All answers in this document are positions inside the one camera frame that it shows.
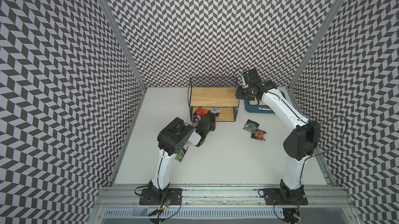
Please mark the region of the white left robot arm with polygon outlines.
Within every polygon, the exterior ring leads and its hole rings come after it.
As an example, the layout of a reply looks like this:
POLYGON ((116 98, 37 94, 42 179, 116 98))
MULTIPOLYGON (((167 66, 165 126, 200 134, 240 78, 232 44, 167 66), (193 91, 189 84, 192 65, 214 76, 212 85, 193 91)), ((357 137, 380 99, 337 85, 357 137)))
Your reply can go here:
POLYGON ((154 177, 148 183, 148 190, 158 202, 167 197, 170 185, 171 160, 181 152, 187 143, 200 147, 207 135, 216 129, 216 115, 209 112, 200 117, 197 126, 174 118, 158 135, 159 161, 154 177))

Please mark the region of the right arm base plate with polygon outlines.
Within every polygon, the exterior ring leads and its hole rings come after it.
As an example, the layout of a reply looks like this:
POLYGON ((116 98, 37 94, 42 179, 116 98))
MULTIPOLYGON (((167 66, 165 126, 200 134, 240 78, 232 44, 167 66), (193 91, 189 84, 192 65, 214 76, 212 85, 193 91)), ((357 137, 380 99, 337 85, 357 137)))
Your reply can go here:
POLYGON ((262 196, 267 205, 308 205, 307 196, 302 187, 296 190, 264 188, 261 189, 262 196))

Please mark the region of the green tea bag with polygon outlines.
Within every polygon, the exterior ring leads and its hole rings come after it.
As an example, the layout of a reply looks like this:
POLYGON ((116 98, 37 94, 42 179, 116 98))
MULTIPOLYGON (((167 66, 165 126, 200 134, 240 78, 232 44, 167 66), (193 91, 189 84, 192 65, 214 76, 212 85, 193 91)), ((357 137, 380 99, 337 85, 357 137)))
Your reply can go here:
POLYGON ((254 134, 258 130, 258 127, 259 127, 259 123, 248 119, 247 122, 245 123, 243 129, 254 134))
POLYGON ((175 160, 178 161, 178 162, 182 162, 183 158, 185 157, 186 152, 187 152, 187 149, 180 150, 177 153, 177 155, 175 157, 175 160))

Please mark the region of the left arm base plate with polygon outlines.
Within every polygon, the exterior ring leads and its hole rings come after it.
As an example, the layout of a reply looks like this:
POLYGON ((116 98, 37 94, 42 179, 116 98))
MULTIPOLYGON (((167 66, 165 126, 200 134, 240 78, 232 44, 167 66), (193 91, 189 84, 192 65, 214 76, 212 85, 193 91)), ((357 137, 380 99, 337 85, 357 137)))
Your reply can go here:
POLYGON ((182 202, 182 189, 169 188, 162 192, 152 192, 149 189, 143 189, 139 205, 160 206, 166 203, 167 199, 171 201, 170 205, 180 205, 182 202))

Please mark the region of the red tea bag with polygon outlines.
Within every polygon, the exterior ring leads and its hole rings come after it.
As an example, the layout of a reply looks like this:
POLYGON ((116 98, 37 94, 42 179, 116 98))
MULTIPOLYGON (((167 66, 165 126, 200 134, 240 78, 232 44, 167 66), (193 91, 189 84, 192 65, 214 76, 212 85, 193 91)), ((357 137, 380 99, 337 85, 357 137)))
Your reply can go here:
POLYGON ((266 134, 265 131, 257 129, 254 133, 251 134, 251 138, 260 141, 265 141, 265 134, 266 134))
POLYGON ((208 112, 209 112, 208 109, 202 108, 202 107, 198 107, 198 108, 195 110, 195 112, 194 112, 193 115, 194 115, 194 116, 200 116, 200 117, 202 118, 203 116, 207 115, 208 112))

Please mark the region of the grey tea bag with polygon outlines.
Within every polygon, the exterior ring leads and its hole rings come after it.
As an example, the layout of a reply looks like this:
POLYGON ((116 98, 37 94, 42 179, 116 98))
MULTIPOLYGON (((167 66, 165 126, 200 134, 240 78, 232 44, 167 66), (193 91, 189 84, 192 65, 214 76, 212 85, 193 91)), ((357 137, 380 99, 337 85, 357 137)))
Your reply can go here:
POLYGON ((211 107, 209 110, 213 114, 219 114, 221 112, 221 108, 218 107, 211 107))

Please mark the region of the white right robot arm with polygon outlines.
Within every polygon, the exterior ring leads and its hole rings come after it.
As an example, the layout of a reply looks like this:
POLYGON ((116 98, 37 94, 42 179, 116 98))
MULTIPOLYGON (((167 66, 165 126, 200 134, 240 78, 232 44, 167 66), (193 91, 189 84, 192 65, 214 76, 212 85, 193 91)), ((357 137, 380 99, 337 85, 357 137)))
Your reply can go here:
POLYGON ((288 129, 288 137, 283 142, 288 160, 278 195, 283 203, 297 202, 304 196, 303 171, 318 146, 321 125, 296 110, 272 81, 261 79, 256 69, 244 71, 242 78, 244 81, 237 86, 236 98, 262 101, 288 129))

